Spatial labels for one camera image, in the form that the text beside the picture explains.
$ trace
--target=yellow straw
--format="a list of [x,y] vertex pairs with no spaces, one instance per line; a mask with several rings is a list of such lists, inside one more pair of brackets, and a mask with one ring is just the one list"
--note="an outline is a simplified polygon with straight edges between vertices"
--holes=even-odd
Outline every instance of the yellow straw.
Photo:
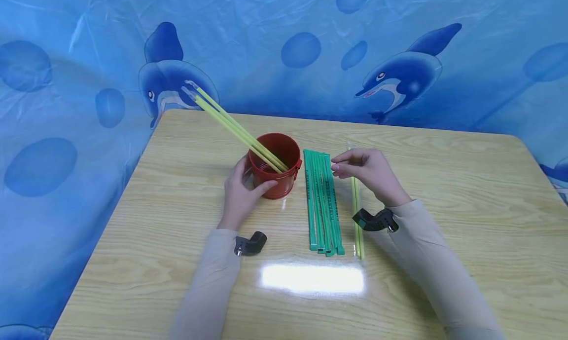
[[[361,209],[361,193],[359,193],[359,183],[355,178],[354,178],[354,183],[355,183],[355,196],[356,196],[356,212],[358,212],[359,209]],[[363,241],[363,229],[359,228],[358,225],[356,231],[358,233],[359,257],[362,260],[365,258],[365,242]]]
[[209,101],[209,103],[211,105],[213,105],[213,107],[215,107],[225,119],[227,119],[229,122],[231,122],[237,129],[242,131],[244,135],[246,135],[248,138],[250,138],[253,142],[253,145],[259,151],[261,151],[263,154],[265,154],[266,157],[270,158],[275,165],[277,165],[283,171],[288,171],[288,167],[280,159],[278,159],[275,154],[273,154],[270,150],[266,149],[257,139],[255,139],[250,133],[248,133],[245,130],[245,128],[243,128],[235,119],[233,119],[233,117],[230,116],[225,111],[225,109],[223,109],[223,107],[221,107],[216,101],[214,101],[214,99],[211,96],[209,96],[209,94],[207,94],[207,92],[205,92],[201,87],[199,87],[197,85],[197,83],[195,83],[194,81],[190,81],[190,80],[186,80],[185,83],[188,83],[191,86],[193,86],[193,88],[195,90],[197,90],[197,92],[199,92],[199,94],[201,94],[203,97],[205,97],[205,99],[207,101]]
[[221,116],[219,114],[219,112],[217,112],[216,110],[214,110],[209,104],[207,104],[207,102],[205,102],[203,100],[203,98],[199,97],[197,94],[191,94],[193,92],[191,92],[190,90],[185,89],[184,90],[185,93],[187,93],[188,96],[191,97],[191,99],[197,103],[197,105],[199,105],[201,107],[201,109],[203,109],[204,111],[208,112],[210,115],[213,116],[214,119],[216,119],[219,123],[221,123],[221,125],[223,125],[225,128],[227,128],[229,131],[231,131],[231,133],[233,133],[237,138],[239,138],[240,141],[242,141],[243,143],[245,143],[245,145],[253,152],[255,153],[258,157],[260,157],[262,160],[264,160],[265,163],[267,163],[270,167],[272,167],[272,169],[274,171],[276,171],[277,173],[281,173],[283,172],[280,168],[276,167],[276,165],[274,165],[272,163],[272,161],[270,161],[270,159],[268,159],[266,156],[264,156],[261,152],[259,152],[257,150],[257,148],[255,148],[255,146],[253,146],[251,144],[251,141],[246,137],[246,135],[243,134],[242,131],[238,130],[235,126],[233,126],[227,119],[225,119],[225,117]]
[[[355,191],[355,178],[350,178],[351,182],[351,202],[353,203],[353,214],[355,215],[358,212],[357,208],[357,201],[356,201],[356,191]],[[355,231],[355,255],[358,258],[361,258],[361,244],[359,243],[359,225],[354,222],[354,231]]]

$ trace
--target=wooden table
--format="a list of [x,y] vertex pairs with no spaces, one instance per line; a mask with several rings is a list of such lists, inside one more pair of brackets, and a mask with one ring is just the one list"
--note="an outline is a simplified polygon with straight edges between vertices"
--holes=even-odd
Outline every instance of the wooden table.
[[[505,335],[565,338],[568,209],[519,139],[251,115],[235,119],[255,136],[288,134],[302,149],[334,155],[346,150],[347,141],[382,149],[403,186],[437,219]],[[219,220],[223,182],[245,152],[206,113],[167,112],[52,339],[164,339]],[[348,250],[343,257],[308,249],[303,168],[286,199],[263,199],[248,218],[240,235],[261,230],[268,242],[261,254],[243,259],[224,339],[443,338],[422,292],[369,235],[364,261],[349,253],[354,228],[348,182],[336,183],[336,191]],[[371,197],[363,189],[363,206],[381,209]]]

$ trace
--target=black connector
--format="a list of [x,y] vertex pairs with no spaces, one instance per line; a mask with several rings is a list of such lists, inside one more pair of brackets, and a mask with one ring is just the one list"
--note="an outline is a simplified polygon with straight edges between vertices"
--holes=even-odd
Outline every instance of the black connector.
[[263,232],[255,231],[252,238],[247,239],[242,236],[237,236],[235,245],[235,255],[237,256],[252,256],[259,254],[262,247],[266,244],[266,235]]
[[391,232],[398,230],[398,224],[392,219],[392,212],[389,209],[383,209],[375,216],[361,209],[353,216],[353,220],[365,231],[379,231],[384,228],[389,228]]

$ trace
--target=hand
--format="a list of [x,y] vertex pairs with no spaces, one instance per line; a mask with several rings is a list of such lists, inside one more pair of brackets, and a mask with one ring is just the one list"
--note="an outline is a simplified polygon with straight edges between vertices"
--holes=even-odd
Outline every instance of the hand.
[[331,161],[335,163],[331,167],[334,176],[340,179],[359,179],[386,207],[396,207],[412,201],[379,150],[348,150]]
[[267,181],[253,190],[246,186],[251,174],[247,156],[235,165],[231,175],[225,181],[225,206],[223,217],[217,229],[230,229],[238,231],[247,215],[254,208],[258,199],[278,182]]

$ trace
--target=red bucket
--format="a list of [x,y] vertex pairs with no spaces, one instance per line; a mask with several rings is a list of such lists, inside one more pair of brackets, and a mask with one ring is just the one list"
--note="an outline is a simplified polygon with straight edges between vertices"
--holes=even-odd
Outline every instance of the red bucket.
[[276,173],[272,167],[249,150],[248,159],[252,169],[253,184],[256,187],[266,181],[276,180],[278,181],[278,184],[270,188],[263,197],[267,199],[285,197],[292,190],[296,176],[298,176],[300,166],[302,166],[302,160],[300,160],[300,148],[294,139],[288,135],[280,133],[264,134],[261,137],[258,137],[257,140],[264,145],[266,149],[275,154],[276,157],[289,168],[289,170],[282,173]]

